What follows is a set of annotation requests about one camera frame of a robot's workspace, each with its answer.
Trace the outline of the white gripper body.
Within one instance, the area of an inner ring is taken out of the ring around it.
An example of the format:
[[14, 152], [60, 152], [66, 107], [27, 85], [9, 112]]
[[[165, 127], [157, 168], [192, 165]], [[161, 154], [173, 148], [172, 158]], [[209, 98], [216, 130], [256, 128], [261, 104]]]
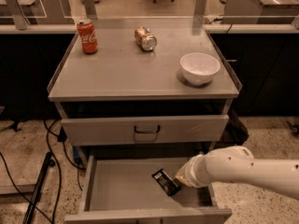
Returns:
[[206, 171], [205, 156], [199, 154], [187, 161], [183, 174], [189, 187], [206, 187], [209, 184], [209, 177]]

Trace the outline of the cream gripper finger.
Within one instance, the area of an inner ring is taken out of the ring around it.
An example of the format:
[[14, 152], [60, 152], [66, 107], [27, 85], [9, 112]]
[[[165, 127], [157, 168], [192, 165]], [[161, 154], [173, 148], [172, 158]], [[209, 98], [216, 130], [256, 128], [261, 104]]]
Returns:
[[176, 175], [175, 175], [175, 178], [181, 183], [181, 184], [184, 184], [185, 186], [189, 187], [191, 184], [189, 183], [186, 175], [185, 175], [185, 168], [184, 167], [181, 167]]

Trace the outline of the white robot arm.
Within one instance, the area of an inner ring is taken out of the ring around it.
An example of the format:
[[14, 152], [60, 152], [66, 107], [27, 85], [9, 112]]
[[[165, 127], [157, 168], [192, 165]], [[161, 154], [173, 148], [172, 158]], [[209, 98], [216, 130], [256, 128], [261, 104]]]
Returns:
[[255, 159], [241, 146], [214, 149], [190, 158], [176, 179], [192, 188], [214, 182], [243, 183], [299, 199], [299, 160]]

